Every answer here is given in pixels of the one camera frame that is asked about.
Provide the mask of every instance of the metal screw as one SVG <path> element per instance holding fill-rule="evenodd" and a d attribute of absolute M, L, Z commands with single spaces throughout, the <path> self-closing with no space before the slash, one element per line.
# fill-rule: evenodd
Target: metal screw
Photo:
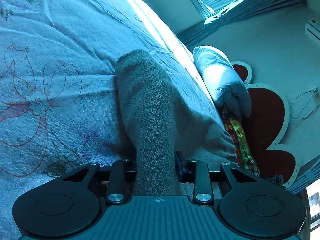
<path fill-rule="evenodd" d="M 202 201 L 202 202 L 206 202 L 206 201 L 209 201 L 211 199 L 211 196 L 209 194 L 206 194 L 206 193 L 201 193 L 201 194 L 198 194 L 196 196 L 196 199 L 199 200 L 199 201 Z"/>
<path fill-rule="evenodd" d="M 108 196 L 108 199 L 113 202 L 119 202 L 123 200 L 123 198 L 124 198 L 123 195 L 119 193 L 114 193 Z"/>

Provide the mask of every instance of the white power cord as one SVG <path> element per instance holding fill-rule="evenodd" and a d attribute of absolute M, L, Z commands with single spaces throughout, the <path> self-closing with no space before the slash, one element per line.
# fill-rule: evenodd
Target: white power cord
<path fill-rule="evenodd" d="M 304 93 L 302 93 L 301 95 L 297 96 L 297 97 L 291 102 L 290 108 L 289 108 L 289 113 L 290 113 L 290 116 L 294 119 L 292 125 L 296 122 L 296 120 L 302 120 L 302 119 L 308 118 L 308 117 L 313 113 L 313 111 L 316 110 L 316 109 L 320 106 L 320 104 L 318 104 L 307 116 L 299 118 L 300 115 L 301 115 L 301 113 L 302 113 L 302 111 L 303 111 L 303 110 L 306 108 L 306 106 L 309 104 L 311 98 L 313 97 L 313 95 L 314 95 L 314 93 L 317 91 L 317 89 L 318 89 L 318 87 L 316 87 L 314 90 L 310 90 L 310 91 L 304 92 Z M 300 111 L 299 115 L 298 115 L 296 118 L 294 118 L 294 117 L 291 115 L 292 103 L 293 103 L 296 99 L 298 99 L 299 97 L 301 97 L 302 95 L 304 95 L 304 94 L 306 94 L 306 93 L 310 93 L 310 92 L 312 92 L 312 94 L 311 94 L 311 97 L 309 98 L 308 102 L 307 102 L 306 105 L 302 108 L 302 110 Z"/>

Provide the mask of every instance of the bed sheet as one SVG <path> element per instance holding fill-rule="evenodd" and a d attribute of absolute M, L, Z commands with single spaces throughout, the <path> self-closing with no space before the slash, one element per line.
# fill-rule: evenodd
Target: bed sheet
<path fill-rule="evenodd" d="M 0 239 L 24 192 L 125 158 L 114 65 L 144 49 L 190 108 L 221 125 L 192 54 L 142 0 L 0 0 Z"/>

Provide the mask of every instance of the crosshair logo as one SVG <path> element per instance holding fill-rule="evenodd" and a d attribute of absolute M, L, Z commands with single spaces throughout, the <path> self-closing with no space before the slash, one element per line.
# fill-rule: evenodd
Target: crosshair logo
<path fill-rule="evenodd" d="M 162 199 L 162 198 L 157 198 L 157 199 L 155 199 L 155 201 L 157 201 L 159 204 L 161 204 L 161 203 L 164 201 L 164 199 Z"/>

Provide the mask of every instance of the gray cloth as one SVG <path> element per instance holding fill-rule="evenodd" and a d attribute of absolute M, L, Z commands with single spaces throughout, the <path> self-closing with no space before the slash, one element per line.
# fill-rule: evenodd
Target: gray cloth
<path fill-rule="evenodd" d="M 177 180 L 176 150 L 186 159 L 206 161 L 210 170 L 219 170 L 222 162 L 235 162 L 229 134 L 215 120 L 187 106 L 149 53 L 125 54 L 115 70 L 122 120 L 137 150 L 133 194 L 190 195 L 190 187 Z"/>

